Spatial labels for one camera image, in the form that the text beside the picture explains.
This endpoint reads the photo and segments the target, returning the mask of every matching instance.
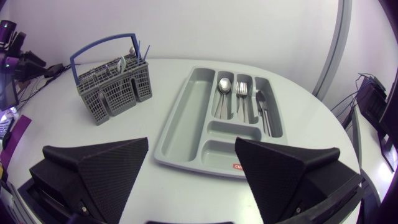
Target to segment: white table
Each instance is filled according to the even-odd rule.
[[[383,158],[380,150],[379,137],[374,127],[362,116],[358,106],[355,106],[353,113],[353,126],[356,126],[358,145],[359,164],[361,174],[368,180],[377,195],[377,204],[384,200],[387,191],[391,185],[394,172],[390,169],[388,163]],[[394,168],[397,169],[398,160],[397,152],[391,151],[395,159]]]
[[[192,67],[220,68],[266,77],[272,82],[289,145],[338,147],[339,160],[359,173],[351,142],[333,114],[295,83],[260,68],[200,60],[148,60],[153,97],[96,126],[68,71],[38,93],[22,110],[32,119],[9,165],[9,181],[20,187],[29,168],[42,160],[45,145],[73,147],[126,139],[149,139],[149,152],[120,223],[148,220],[175,223],[262,223],[246,180],[219,177],[158,164],[154,148]],[[79,74],[100,65],[77,67]],[[356,223],[359,206],[345,223]]]

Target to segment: cutlery basket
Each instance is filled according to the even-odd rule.
[[[98,44],[123,37],[130,37],[136,50],[135,55],[124,56],[124,71],[118,71],[121,58],[116,58],[80,76],[77,75],[77,56]],[[110,115],[116,116],[135,106],[136,101],[142,102],[152,96],[148,63],[140,56],[135,34],[119,34],[97,40],[74,53],[70,57],[70,65],[77,91],[97,125],[107,121]]]

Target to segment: gray plastic cutlery tray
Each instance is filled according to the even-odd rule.
[[[224,77],[229,78],[232,88],[226,95],[228,119],[219,119],[215,118],[221,98],[217,84]],[[238,119],[236,82],[248,84],[248,123]],[[272,137],[265,134],[262,117],[258,112],[258,90],[262,90],[266,96]],[[245,178],[235,153],[236,137],[287,144],[272,83],[264,77],[195,67],[184,83],[166,122],[155,149],[155,159],[182,169]]]

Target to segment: fork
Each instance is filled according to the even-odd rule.
[[[245,98],[248,95],[248,84],[246,82],[236,83],[236,96],[239,98],[238,118],[245,123],[249,122],[248,109]]]

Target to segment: red label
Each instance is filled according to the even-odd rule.
[[[232,168],[237,169],[237,170],[243,170],[242,166],[240,164],[233,164]]]

